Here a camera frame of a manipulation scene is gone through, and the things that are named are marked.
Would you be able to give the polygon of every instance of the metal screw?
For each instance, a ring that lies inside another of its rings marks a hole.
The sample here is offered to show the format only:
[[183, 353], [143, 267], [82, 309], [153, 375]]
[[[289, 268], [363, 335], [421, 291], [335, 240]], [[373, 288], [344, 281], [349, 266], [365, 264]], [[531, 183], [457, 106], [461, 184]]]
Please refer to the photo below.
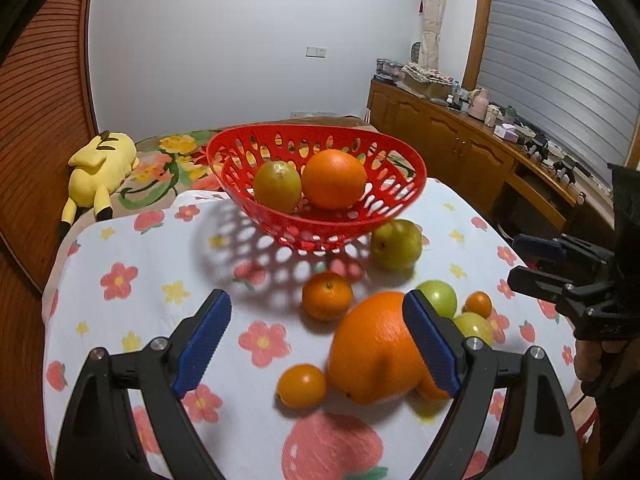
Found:
[[152, 350], [164, 350], [166, 348], [166, 346], [169, 344], [169, 341], [167, 338], [165, 337], [156, 337], [152, 342], [151, 342], [151, 349]]
[[104, 348], [98, 347], [89, 352], [89, 357], [94, 361], [99, 361], [104, 357], [106, 353], [107, 351]]
[[539, 346], [532, 346], [530, 352], [534, 359], [543, 359], [545, 357], [545, 351]]
[[479, 350], [484, 346], [484, 343], [479, 337], [470, 337], [466, 340], [466, 346], [468, 346], [472, 350]]

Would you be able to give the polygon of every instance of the pink bottle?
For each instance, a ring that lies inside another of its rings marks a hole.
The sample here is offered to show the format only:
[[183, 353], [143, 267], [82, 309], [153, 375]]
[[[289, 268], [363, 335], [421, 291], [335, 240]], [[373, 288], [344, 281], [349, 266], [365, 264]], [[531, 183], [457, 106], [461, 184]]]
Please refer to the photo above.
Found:
[[486, 109], [489, 106], [489, 99], [486, 98], [486, 89], [477, 88], [470, 94], [471, 107], [469, 115], [478, 120], [484, 121]]

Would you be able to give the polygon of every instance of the green fruit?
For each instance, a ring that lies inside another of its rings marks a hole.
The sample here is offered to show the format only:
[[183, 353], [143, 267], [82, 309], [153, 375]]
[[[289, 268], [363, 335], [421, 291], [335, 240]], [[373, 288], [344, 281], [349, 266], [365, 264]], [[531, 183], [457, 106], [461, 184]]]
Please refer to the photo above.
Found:
[[453, 320], [464, 337], [479, 337], [489, 346], [494, 344], [494, 335], [489, 322], [475, 312], [465, 312]]
[[385, 270], [410, 269], [422, 254], [422, 233], [408, 220], [392, 220], [371, 234], [371, 257]]
[[254, 198], [258, 204], [290, 214], [302, 196], [298, 172], [282, 160], [265, 162], [254, 177]]
[[458, 309], [458, 297], [449, 283], [429, 280], [422, 282], [416, 288], [424, 294], [424, 297], [429, 300], [431, 306], [440, 316], [453, 319]]

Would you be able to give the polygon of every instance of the white curtain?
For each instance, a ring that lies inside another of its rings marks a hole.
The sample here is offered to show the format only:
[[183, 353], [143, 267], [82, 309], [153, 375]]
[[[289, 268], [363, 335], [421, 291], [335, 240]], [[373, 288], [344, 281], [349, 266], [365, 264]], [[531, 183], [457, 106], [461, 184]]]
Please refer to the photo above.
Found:
[[440, 29], [447, 0], [422, 0], [422, 44], [418, 63], [426, 68], [438, 68]]

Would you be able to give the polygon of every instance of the window blind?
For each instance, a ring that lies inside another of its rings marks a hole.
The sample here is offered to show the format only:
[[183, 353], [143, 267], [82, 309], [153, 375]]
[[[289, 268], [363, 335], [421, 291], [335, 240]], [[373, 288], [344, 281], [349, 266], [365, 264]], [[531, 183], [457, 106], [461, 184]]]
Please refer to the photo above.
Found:
[[492, 0], [478, 86], [610, 184], [640, 105], [640, 72], [591, 0]]

